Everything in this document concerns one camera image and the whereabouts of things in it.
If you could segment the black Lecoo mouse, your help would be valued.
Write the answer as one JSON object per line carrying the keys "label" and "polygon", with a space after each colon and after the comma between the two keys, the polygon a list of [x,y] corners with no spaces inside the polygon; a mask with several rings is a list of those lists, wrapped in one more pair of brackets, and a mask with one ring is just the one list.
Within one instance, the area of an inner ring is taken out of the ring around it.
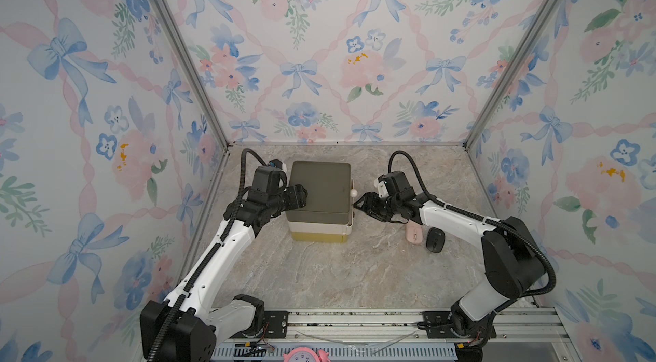
{"label": "black Lecoo mouse", "polygon": [[443,230],[432,227],[428,231],[425,239],[425,247],[432,253],[441,253],[446,241],[446,235]]}

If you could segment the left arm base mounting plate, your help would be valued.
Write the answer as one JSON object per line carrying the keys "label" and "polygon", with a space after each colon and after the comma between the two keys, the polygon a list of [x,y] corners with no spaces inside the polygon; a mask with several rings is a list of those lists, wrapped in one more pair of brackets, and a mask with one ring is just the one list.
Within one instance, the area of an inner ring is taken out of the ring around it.
{"label": "left arm base mounting plate", "polygon": [[246,331],[240,332],[240,336],[249,339],[285,339],[289,325],[288,311],[265,311],[258,316],[254,324]]}

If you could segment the three-drawer storage cabinet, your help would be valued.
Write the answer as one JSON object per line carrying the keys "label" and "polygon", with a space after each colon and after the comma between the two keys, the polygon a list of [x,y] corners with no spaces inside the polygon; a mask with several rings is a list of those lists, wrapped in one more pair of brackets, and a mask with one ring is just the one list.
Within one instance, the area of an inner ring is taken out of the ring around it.
{"label": "three-drawer storage cabinet", "polygon": [[290,184],[300,184],[307,191],[306,205],[285,213],[293,240],[347,242],[353,230],[357,196],[350,164],[296,161]]}

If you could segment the pink computer mouse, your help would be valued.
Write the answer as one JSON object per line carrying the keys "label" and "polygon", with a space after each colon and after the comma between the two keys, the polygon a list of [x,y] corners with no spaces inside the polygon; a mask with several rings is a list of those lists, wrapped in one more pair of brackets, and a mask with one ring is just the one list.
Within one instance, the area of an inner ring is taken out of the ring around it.
{"label": "pink computer mouse", "polygon": [[413,221],[408,221],[406,223],[406,239],[413,245],[421,245],[424,241],[422,226]]}

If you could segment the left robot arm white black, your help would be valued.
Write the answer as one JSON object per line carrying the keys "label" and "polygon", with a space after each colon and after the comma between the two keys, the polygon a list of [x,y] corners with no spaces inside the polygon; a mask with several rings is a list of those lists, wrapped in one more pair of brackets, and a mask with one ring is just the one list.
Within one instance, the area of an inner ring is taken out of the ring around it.
{"label": "left robot arm white black", "polygon": [[225,340],[262,333],[262,300],[242,294],[219,309],[213,303],[263,226],[286,211],[303,208],[307,196],[303,186],[287,183],[282,161],[256,169],[251,186],[241,188],[228,205],[201,259],[164,300],[150,301],[142,310],[139,322],[145,360],[209,361]]}

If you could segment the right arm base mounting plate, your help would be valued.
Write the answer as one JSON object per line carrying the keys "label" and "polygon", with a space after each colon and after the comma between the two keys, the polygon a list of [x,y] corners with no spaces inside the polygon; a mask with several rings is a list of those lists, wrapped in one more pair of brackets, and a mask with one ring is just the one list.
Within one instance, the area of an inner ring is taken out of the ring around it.
{"label": "right arm base mounting plate", "polygon": [[496,331],[488,317],[471,322],[466,316],[451,311],[425,311],[417,328],[425,331],[430,339],[462,339],[466,341],[496,338]]}

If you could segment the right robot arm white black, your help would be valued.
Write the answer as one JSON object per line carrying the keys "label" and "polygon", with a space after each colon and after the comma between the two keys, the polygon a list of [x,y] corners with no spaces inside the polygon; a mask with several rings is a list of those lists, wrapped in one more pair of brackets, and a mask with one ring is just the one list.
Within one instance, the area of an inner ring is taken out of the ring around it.
{"label": "right robot arm white black", "polygon": [[355,209],[375,220],[406,220],[470,244],[483,259],[483,278],[450,310],[446,322],[423,322],[424,330],[446,330],[464,339],[463,351],[480,350],[490,341],[495,317],[517,300],[551,292],[556,271],[546,254],[515,217],[498,220],[458,208],[423,187],[415,192],[404,172],[388,172],[376,181]]}

